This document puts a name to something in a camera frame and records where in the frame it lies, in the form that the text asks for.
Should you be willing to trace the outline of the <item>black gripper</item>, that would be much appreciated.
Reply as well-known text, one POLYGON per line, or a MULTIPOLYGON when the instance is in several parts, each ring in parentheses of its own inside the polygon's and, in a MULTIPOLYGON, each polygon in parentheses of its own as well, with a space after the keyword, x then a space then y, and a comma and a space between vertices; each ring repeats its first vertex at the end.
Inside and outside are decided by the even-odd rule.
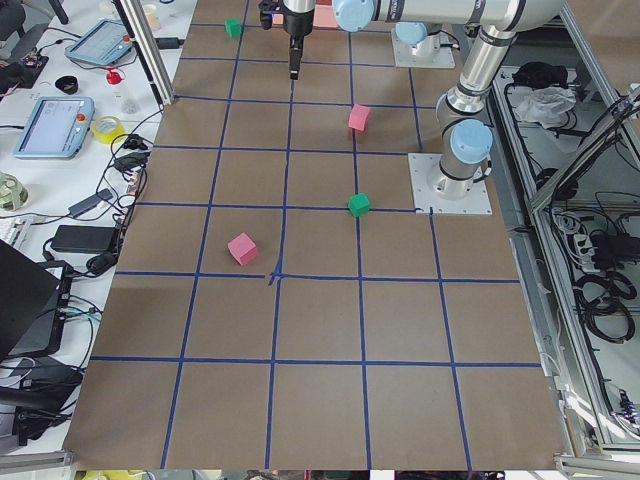
POLYGON ((283 0, 284 30, 289 42, 289 75, 298 80, 303 57, 303 38, 313 30, 315 0, 283 0))

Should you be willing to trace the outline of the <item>green cube near arm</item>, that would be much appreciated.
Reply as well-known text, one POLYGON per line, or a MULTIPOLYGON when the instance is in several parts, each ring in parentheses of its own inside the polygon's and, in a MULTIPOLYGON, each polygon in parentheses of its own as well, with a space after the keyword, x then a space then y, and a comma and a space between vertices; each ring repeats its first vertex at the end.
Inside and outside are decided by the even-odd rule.
POLYGON ((370 211, 371 201, 364 192, 353 195, 348 201, 348 209, 354 218, 358 218, 370 211))

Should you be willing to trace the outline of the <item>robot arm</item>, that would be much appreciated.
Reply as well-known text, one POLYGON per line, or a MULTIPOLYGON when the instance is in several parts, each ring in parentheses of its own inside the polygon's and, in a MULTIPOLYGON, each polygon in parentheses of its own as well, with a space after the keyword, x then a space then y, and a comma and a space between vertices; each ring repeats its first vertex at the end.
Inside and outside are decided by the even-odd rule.
POLYGON ((440 48, 440 31, 434 30, 431 24, 399 22, 394 27, 394 33, 413 56, 432 56, 440 48))
POLYGON ((447 200, 464 198, 473 177, 487 158, 493 136, 474 115, 485 97, 513 39, 557 15, 561 1, 334 1, 332 10, 340 28, 348 32, 369 23, 477 25, 474 41, 457 84, 437 106, 443 153, 427 174, 431 189, 447 200))

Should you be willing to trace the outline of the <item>pink cube near arm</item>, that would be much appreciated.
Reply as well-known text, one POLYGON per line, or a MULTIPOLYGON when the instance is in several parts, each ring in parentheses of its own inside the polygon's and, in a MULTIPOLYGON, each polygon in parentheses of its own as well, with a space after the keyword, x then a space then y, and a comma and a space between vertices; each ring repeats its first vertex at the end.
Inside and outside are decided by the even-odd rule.
POLYGON ((245 232, 230 240, 227 248, 234 260, 241 266, 248 265, 259 255, 257 244, 245 232))

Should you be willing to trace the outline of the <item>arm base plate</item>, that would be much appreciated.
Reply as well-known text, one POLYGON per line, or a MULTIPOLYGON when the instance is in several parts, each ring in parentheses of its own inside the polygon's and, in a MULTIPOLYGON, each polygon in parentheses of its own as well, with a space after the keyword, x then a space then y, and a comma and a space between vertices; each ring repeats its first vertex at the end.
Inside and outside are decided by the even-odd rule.
POLYGON ((450 38, 440 32, 412 46, 403 42, 393 30, 391 34, 396 67, 424 69, 454 69, 455 59, 450 38))
POLYGON ((481 169, 471 179, 453 180, 440 168, 440 154, 410 153, 408 166, 414 211, 423 215, 489 216, 492 207, 481 169))

